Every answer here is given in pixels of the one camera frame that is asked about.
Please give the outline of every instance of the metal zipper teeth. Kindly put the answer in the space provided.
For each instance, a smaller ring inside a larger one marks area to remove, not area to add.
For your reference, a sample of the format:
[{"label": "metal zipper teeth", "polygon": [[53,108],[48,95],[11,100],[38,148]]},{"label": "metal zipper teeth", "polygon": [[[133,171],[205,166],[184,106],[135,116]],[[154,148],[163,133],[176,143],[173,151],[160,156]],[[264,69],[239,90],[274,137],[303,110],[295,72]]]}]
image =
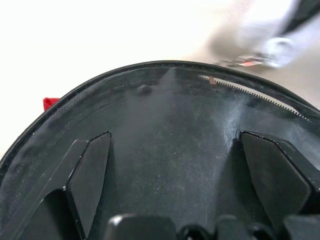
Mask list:
[{"label": "metal zipper teeth", "polygon": [[[210,80],[210,77],[209,76],[205,76],[205,75],[199,75],[199,77],[201,79],[204,79],[204,80]],[[233,89],[237,89],[237,90],[240,90],[240,91],[243,91],[245,93],[248,93],[248,94],[251,94],[255,97],[258,97],[258,98],[261,98],[263,100],[266,100],[272,104],[275,104],[285,110],[288,110],[289,112],[307,120],[307,121],[310,121],[308,118],[304,117],[300,112],[298,112],[295,108],[293,108],[292,106],[290,105],[287,105],[285,104],[284,102],[281,102],[279,101],[278,99],[275,99],[271,96],[268,96],[262,92],[259,92],[257,90],[254,90],[252,88],[249,88],[249,87],[246,87],[246,86],[242,86],[240,84],[237,84],[237,83],[234,83],[234,82],[230,82],[230,81],[226,81],[226,80],[222,80],[222,79],[219,79],[219,78],[213,78],[215,82],[217,82],[218,84],[222,84],[222,85],[225,85],[227,87],[231,87]]]}]

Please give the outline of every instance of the red fabric tag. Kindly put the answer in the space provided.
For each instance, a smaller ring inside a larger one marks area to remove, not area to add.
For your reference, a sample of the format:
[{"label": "red fabric tag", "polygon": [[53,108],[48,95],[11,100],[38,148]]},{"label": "red fabric tag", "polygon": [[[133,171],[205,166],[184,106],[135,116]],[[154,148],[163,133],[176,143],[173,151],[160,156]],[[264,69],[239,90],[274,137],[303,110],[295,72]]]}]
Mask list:
[{"label": "red fabric tag", "polygon": [[52,98],[52,97],[45,97],[43,99],[43,108],[47,111],[53,104],[55,104],[60,98]]}]

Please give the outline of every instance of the red tag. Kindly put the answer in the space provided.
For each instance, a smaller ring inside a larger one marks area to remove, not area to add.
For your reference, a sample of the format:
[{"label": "red tag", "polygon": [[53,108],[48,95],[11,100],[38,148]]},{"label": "red tag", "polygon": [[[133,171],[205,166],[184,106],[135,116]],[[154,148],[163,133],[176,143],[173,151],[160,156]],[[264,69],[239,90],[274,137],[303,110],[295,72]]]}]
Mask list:
[{"label": "red tag", "polygon": [[43,108],[45,111],[47,111],[48,108],[50,108],[53,104],[55,104],[60,98],[51,98],[51,97],[45,97],[43,99]]}]

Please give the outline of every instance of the white floor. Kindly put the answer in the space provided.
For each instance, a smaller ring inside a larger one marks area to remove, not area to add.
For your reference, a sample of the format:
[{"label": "white floor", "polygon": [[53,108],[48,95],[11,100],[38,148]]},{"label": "white floor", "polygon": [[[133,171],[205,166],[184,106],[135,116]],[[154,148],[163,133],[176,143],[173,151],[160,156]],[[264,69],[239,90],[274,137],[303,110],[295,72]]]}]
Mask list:
[{"label": "white floor", "polygon": [[[252,0],[11,0],[0,2],[0,157],[42,112],[101,73],[153,60],[236,57],[231,36]],[[213,50],[208,46],[214,40]],[[239,69],[320,108],[320,42],[283,69]]]}]

